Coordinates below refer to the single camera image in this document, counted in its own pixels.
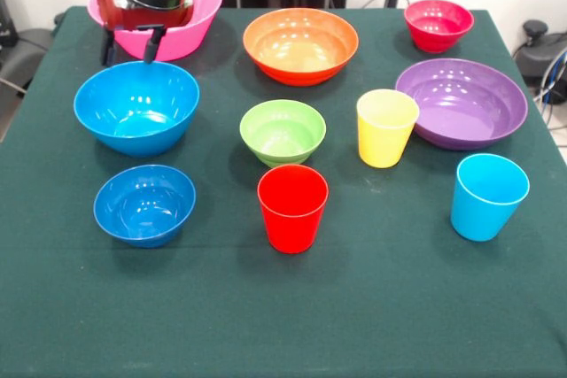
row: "green tablecloth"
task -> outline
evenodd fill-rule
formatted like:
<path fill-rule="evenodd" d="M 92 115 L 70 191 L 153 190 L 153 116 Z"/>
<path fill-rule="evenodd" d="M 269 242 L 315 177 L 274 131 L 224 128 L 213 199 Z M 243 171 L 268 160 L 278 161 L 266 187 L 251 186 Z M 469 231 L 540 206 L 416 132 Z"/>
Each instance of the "green tablecloth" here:
<path fill-rule="evenodd" d="M 66 15 L 0 146 L 0 374 L 68 377 L 548 377 L 567 375 L 567 169 L 530 102 L 514 135 L 488 151 L 515 160 L 532 191 L 490 243 L 448 221 L 467 153 L 412 136 L 392 169 L 356 154 L 355 103 L 429 58 L 401 11 L 339 11 L 359 32 L 348 67 L 313 88 L 286 87 L 246 56 L 260 10 L 224 10 L 178 61 L 201 87 L 188 134 L 147 160 L 107 149 L 73 99 L 100 70 L 101 32 Z M 446 56 L 521 83 L 486 12 Z M 266 171 L 238 134 L 251 106 L 305 101 L 328 133 L 308 164 L 330 199 L 315 246 L 298 256 L 266 240 L 255 187 Z M 103 233 L 100 186 L 143 163 L 182 169 L 198 201 L 179 237 L 154 251 Z"/>

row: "purple bowl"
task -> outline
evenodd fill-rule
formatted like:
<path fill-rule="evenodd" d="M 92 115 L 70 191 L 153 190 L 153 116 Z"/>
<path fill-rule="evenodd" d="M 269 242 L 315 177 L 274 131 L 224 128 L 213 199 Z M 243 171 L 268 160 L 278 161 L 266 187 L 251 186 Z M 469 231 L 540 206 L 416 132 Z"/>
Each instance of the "purple bowl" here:
<path fill-rule="evenodd" d="M 396 81 L 419 105 L 416 132 L 448 150 L 477 150 L 522 126 L 524 92 L 506 75 L 478 62 L 439 58 L 419 62 Z"/>

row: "green bowl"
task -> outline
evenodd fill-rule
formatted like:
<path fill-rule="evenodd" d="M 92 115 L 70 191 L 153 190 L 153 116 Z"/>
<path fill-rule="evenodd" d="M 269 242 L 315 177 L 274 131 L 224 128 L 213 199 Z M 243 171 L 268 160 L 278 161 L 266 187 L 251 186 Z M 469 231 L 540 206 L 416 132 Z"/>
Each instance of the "green bowl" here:
<path fill-rule="evenodd" d="M 240 135 L 264 164 L 300 164 L 321 144 L 327 126 L 322 115 L 298 101 L 257 104 L 240 121 Z"/>

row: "red cup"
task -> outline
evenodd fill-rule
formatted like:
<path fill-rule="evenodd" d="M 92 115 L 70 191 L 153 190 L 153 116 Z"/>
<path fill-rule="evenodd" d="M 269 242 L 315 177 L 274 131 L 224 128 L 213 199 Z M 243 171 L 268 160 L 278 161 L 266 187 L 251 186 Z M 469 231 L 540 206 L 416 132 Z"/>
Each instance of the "red cup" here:
<path fill-rule="evenodd" d="M 297 254 L 313 245 L 329 186 L 313 168 L 287 164 L 272 168 L 258 183 L 258 199 L 269 243 Z"/>

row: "bowl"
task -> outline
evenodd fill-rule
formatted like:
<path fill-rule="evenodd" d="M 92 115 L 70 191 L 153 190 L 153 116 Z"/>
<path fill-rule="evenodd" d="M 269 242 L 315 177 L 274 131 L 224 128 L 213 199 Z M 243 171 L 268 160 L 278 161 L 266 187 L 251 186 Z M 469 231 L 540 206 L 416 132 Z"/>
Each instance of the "bowl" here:
<path fill-rule="evenodd" d="M 98 191 L 95 220 L 109 235 L 135 247 L 171 241 L 195 206 L 195 186 L 168 166 L 139 166 L 116 174 Z"/>
<path fill-rule="evenodd" d="M 290 86 L 313 86 L 337 74 L 358 49 L 344 19 L 309 8 L 261 15 L 246 28 L 244 46 L 258 67 Z"/>
<path fill-rule="evenodd" d="M 396 89 L 415 99 L 416 132 L 449 150 L 477 150 L 511 135 L 528 113 L 524 92 L 506 75 L 465 59 L 440 58 L 405 70 Z"/>
<path fill-rule="evenodd" d="M 169 28 L 161 39 L 158 61 L 172 61 L 185 57 L 196 50 L 213 22 L 222 0 L 193 0 L 195 4 L 191 21 L 182 27 Z M 90 17 L 103 25 L 98 11 L 97 0 L 89 0 L 87 5 Z M 145 46 L 150 40 L 151 30 L 114 32 L 116 42 L 134 58 L 143 59 Z"/>
<path fill-rule="evenodd" d="M 243 141 L 270 167 L 304 162 L 326 131 L 325 120 L 315 108 L 285 99 L 257 104 L 240 121 Z"/>
<path fill-rule="evenodd" d="M 452 48 L 474 26 L 475 19 L 462 6 L 446 0 L 421 0 L 404 11 L 416 46 L 428 53 Z"/>
<path fill-rule="evenodd" d="M 74 99 L 77 119 L 100 142 L 148 157 L 171 148 L 197 109 L 198 84 L 178 66 L 127 62 L 88 79 Z"/>

